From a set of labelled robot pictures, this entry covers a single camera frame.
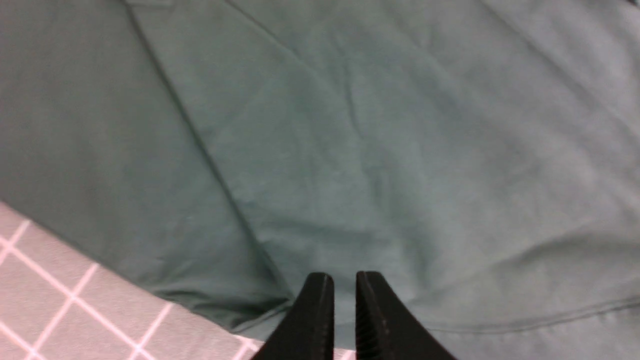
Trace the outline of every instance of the teal cloth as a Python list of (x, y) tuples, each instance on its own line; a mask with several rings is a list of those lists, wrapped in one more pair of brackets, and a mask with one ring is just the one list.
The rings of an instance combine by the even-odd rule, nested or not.
[(640, 11), (0, 2), (0, 197), (265, 338), (382, 272), (460, 359), (640, 354)]

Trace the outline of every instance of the green fabric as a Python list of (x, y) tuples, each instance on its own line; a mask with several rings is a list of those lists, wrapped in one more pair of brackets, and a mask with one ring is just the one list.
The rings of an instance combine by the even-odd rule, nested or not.
[(461, 359), (637, 359), (640, 12), (591, 0), (0, 2), (0, 197), (264, 338), (382, 272)]

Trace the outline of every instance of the white grid line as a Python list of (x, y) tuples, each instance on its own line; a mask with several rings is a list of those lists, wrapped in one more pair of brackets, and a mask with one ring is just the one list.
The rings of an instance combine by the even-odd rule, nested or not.
[(40, 336), (33, 344), (33, 348), (31, 349), (31, 353), (25, 357), (25, 360), (33, 360), (34, 357), (38, 356), (38, 351), (42, 347), (45, 341), (49, 338), (53, 330), (58, 326), (62, 318), (65, 316), (71, 305), (76, 300), (77, 296), (80, 295), (80, 292), (84, 288), (85, 285), (91, 280), (91, 277), (94, 275), (95, 271), (98, 270), (98, 264), (93, 263), (89, 266), (89, 269), (84, 273), (80, 281), (74, 286), (74, 289), (71, 291), (71, 296), (67, 297), (65, 303), (62, 304), (62, 307), (58, 312), (53, 316), (47, 327), (40, 333)]
[(347, 350), (344, 352), (340, 360), (348, 360), (352, 354), (353, 354), (353, 350)]
[(242, 359), (242, 357), (244, 356), (244, 354), (246, 353), (247, 350), (249, 350), (249, 345), (246, 342), (243, 342), (242, 347), (240, 347), (238, 352), (236, 352), (236, 354), (233, 356), (233, 358), (231, 360), (240, 360), (240, 359)]
[(140, 340), (140, 342), (136, 345), (136, 347), (131, 352), (131, 356), (129, 356), (129, 360), (135, 360), (138, 354), (140, 354), (140, 350), (144, 349), (145, 346), (147, 346), (147, 343), (149, 342), (151, 337), (154, 335), (154, 333), (156, 332), (157, 328), (160, 326), (164, 318), (166, 318), (166, 316), (169, 315), (169, 312), (171, 311), (172, 307), (173, 307), (173, 304), (171, 302), (167, 302), (164, 305), (164, 307), (162, 308), (162, 310), (160, 310), (160, 313), (158, 314), (154, 322), (152, 322), (151, 326), (147, 329), (147, 332), (142, 337), (142, 340)]
[[(27, 353), (31, 353), (33, 349), (28, 342), (24, 341), (18, 334), (13, 332), (9, 326), (0, 321), (0, 332), (2, 332), (9, 340), (12, 340), (16, 345), (23, 348)], [(42, 355), (36, 355), (39, 360), (46, 360)]]
[[(9, 242), (3, 238), (0, 238), (0, 242), (4, 243), (4, 246), (7, 247)], [(12, 253), (16, 258), (20, 259), (28, 268), (32, 269), (36, 274), (40, 275), (43, 279), (49, 282), (51, 286), (60, 290), (67, 297), (74, 298), (74, 302), (80, 306), (84, 311), (86, 311), (89, 315), (91, 315), (96, 321), (101, 323), (107, 329), (109, 329), (113, 334), (115, 334), (118, 338), (120, 338), (125, 343), (129, 344), (132, 348), (136, 348), (138, 345), (135, 341), (133, 341), (128, 335), (122, 332), (116, 325), (111, 323), (107, 318), (102, 316), (98, 311), (96, 311), (91, 305), (87, 304), (83, 299), (79, 297), (74, 297), (72, 292), (61, 282), (59, 282), (55, 277), (53, 277), (49, 272), (44, 270), (40, 265), (35, 263), (31, 258), (27, 255), (23, 254), (19, 249), (11, 246), (9, 252)], [(145, 349), (140, 349), (140, 354), (145, 356), (148, 360), (156, 360), (153, 356), (151, 356)]]
[(13, 250), (13, 246), (15, 245), (15, 243), (17, 243), (18, 240), (22, 238), (22, 235), (27, 231), (30, 223), (31, 221), (29, 220), (23, 220), (20, 225), (18, 225), (18, 228), (13, 232), (13, 235), (11, 235), (11, 238), (9, 240), (6, 240), (2, 238), (2, 236), (0, 236), (0, 239), (4, 240), (4, 249), (0, 251), (0, 265), (2, 265), (4, 259), (6, 259), (9, 253)]
[[(86, 303), (83, 299), (79, 297), (79, 294), (82, 292), (82, 289), (86, 286), (86, 284), (90, 281), (94, 273), (99, 268), (99, 265), (93, 263), (89, 269), (84, 273), (79, 282), (74, 286), (73, 290), (67, 288), (64, 284), (59, 282), (55, 277), (53, 277), (47, 270), (43, 269), (40, 265), (35, 263), (31, 258), (22, 253), (19, 249), (15, 247), (15, 244), (22, 238), (24, 233), (27, 231), (29, 225), (31, 224), (30, 220), (23, 220), (18, 228), (14, 231), (9, 240), (0, 236), (0, 243), (4, 245), (4, 248), (0, 250), (0, 265), (4, 262), (9, 254), (13, 254), (16, 258), (21, 260), (28, 268), (32, 271), (36, 272), (40, 277), (45, 279), (51, 286), (62, 292), (67, 299), (65, 303), (62, 305), (60, 310), (54, 315), (51, 319), (47, 327), (40, 333), (38, 339), (31, 346), (27, 341), (22, 339), (18, 334), (12, 331), (9, 326), (7, 326), (4, 322), (0, 320), (0, 332), (2, 332), (5, 336), (7, 336), (10, 340), (12, 340), (16, 345), (23, 348), (27, 355), (25, 360), (46, 360), (46, 358), (39, 354), (38, 351), (47, 341), (49, 336), (53, 333), (55, 328), (61, 322), (63, 317), (66, 315), (68, 310), (70, 309), (72, 304), (77, 304), (80, 308), (82, 308), (85, 312), (87, 312), (90, 316), (92, 316), (96, 321), (102, 324), (105, 328), (110, 330), (114, 335), (120, 338), (122, 341), (127, 343), (132, 347), (131, 355), (129, 356), (129, 360), (135, 360), (138, 355), (142, 355), (146, 357), (148, 360), (155, 360), (155, 358), (150, 355), (144, 348), (154, 335), (157, 328), (162, 324), (162, 321), (166, 318), (166, 316), (171, 311), (173, 304), (168, 302), (164, 305), (162, 310), (158, 313), (156, 319), (151, 323), (150, 327), (147, 329), (146, 333), (140, 339), (139, 343), (133, 341), (128, 335), (122, 332), (116, 325), (111, 323), (107, 318), (102, 316), (96, 309), (94, 309), (91, 305)], [(246, 354), (247, 351), (252, 350), (257, 352), (259, 350), (259, 346), (257, 346), (251, 339), (245, 338), (242, 336), (235, 335), (235, 338), (242, 342), (240, 349), (234, 355), (232, 360), (240, 360)], [(340, 360), (348, 360), (353, 354), (352, 350), (347, 350)]]
[(244, 336), (234, 335), (234, 337), (243, 342), (246, 346), (248, 346), (253, 351), (258, 351), (260, 348), (256, 345), (253, 340), (249, 338), (245, 338)]

